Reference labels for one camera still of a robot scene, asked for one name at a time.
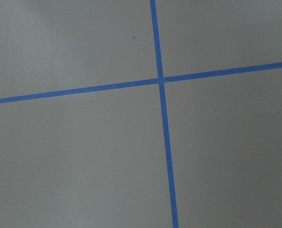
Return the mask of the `blue tape grid lines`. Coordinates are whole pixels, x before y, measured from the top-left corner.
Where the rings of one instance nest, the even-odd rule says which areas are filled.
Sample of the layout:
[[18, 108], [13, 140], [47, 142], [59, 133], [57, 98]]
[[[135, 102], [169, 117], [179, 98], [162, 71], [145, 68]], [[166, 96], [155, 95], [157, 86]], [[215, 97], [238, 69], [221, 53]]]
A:
[[95, 85], [95, 86], [89, 86], [89, 87], [51, 91], [51, 92], [36, 93], [36, 94], [29, 94], [29, 95], [11, 96], [11, 97], [0, 98], [0, 104], [42, 99], [42, 98], [48, 98], [48, 97], [91, 93], [91, 92], [97, 92], [97, 91], [115, 90], [115, 89], [121, 89], [121, 88], [129, 88], [129, 87], [158, 85], [159, 99], [160, 99], [160, 105], [161, 105], [164, 145], [165, 145], [165, 158], [166, 158], [166, 166], [167, 166], [170, 206], [171, 206], [171, 214], [172, 214], [172, 226], [174, 228], [178, 228], [179, 219], [178, 219], [178, 212], [177, 212], [175, 177], [174, 177], [172, 151], [171, 151], [169, 121], [168, 121], [168, 114], [167, 114], [165, 84], [171, 83], [171, 82], [177, 82], [177, 81], [194, 80], [194, 79], [209, 78], [209, 77], [215, 77], [215, 76], [226, 76], [226, 75], [242, 74], [242, 73], [249, 73], [249, 72], [280, 69], [282, 68], [282, 62], [165, 77], [163, 73], [163, 62], [162, 62], [161, 45], [160, 45], [160, 37], [159, 37], [156, 1], [154, 0], [150, 1], [150, 10], [151, 10], [151, 21], [152, 21], [154, 46], [155, 46], [155, 56], [156, 56], [156, 68], [157, 68], [157, 77], [156, 78], [138, 80], [138, 81], [121, 82], [121, 83], [107, 84], [107, 85]]

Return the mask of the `brown paper table cover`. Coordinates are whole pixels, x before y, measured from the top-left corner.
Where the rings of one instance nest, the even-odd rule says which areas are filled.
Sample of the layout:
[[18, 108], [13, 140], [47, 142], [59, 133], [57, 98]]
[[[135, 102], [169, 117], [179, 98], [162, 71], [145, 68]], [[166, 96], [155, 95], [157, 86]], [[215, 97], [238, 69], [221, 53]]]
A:
[[[164, 76], [282, 62], [282, 0], [156, 0]], [[0, 98], [157, 77], [150, 0], [0, 0]], [[282, 228], [282, 68], [165, 84], [179, 228]], [[158, 85], [0, 104], [0, 228], [173, 228]]]

